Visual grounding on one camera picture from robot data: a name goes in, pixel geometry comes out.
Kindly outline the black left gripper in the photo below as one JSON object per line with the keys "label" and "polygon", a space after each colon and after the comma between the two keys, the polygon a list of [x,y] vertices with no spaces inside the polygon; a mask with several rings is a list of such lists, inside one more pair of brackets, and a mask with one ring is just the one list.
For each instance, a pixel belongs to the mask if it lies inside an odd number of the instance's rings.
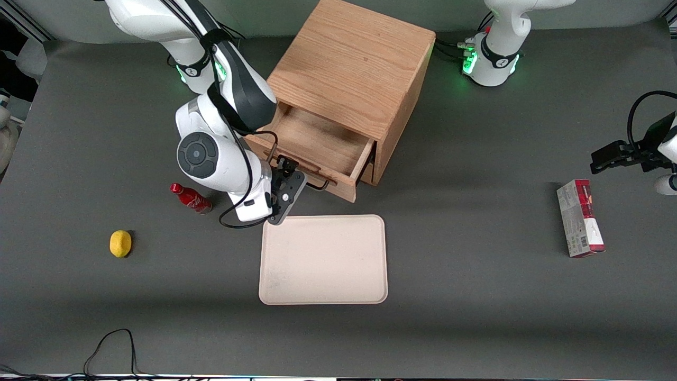
{"label": "black left gripper", "polygon": [[675,171],[676,164],[676,121],[675,112],[653,123],[642,140],[613,141],[591,153],[591,173],[599,174],[605,169],[641,165],[643,172],[650,172],[660,167]]}

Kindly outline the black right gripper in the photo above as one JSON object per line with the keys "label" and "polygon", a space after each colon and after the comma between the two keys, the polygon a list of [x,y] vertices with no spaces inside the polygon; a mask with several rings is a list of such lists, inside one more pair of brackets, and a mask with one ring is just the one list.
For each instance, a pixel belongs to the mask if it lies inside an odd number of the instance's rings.
{"label": "black right gripper", "polygon": [[298,162],[288,157],[278,158],[276,161],[275,177],[266,181],[266,202],[270,213],[268,219],[277,219],[281,214],[280,185],[286,179],[286,175],[293,175],[297,171]]}

